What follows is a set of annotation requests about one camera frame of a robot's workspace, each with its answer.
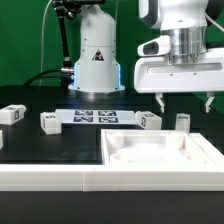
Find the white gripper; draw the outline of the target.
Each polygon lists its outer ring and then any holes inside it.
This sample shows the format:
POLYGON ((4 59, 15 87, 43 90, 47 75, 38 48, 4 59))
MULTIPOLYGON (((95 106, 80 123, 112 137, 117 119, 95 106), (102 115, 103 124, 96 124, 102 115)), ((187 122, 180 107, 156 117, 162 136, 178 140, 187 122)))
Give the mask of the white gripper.
POLYGON ((205 59, 192 64, 169 64, 164 57, 141 58, 135 65, 134 88, 139 93, 156 93, 162 113, 165 112, 163 93, 207 92, 206 113, 216 91, 224 91, 224 62, 205 59))

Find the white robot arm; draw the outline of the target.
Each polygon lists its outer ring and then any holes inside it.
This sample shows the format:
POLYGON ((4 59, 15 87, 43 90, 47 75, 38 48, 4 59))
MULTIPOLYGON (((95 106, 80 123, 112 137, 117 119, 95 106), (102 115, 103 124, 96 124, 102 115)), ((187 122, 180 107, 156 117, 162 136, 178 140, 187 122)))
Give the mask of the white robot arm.
MULTIPOLYGON (((208 100, 224 91, 224 47, 206 47, 213 0, 138 0, 139 17, 160 36, 138 47, 134 88, 154 93, 205 92, 208 100)), ((92 98, 122 91, 120 65, 115 53, 115 22, 99 6, 84 6, 81 19, 81 52, 74 65, 69 89, 92 98)))

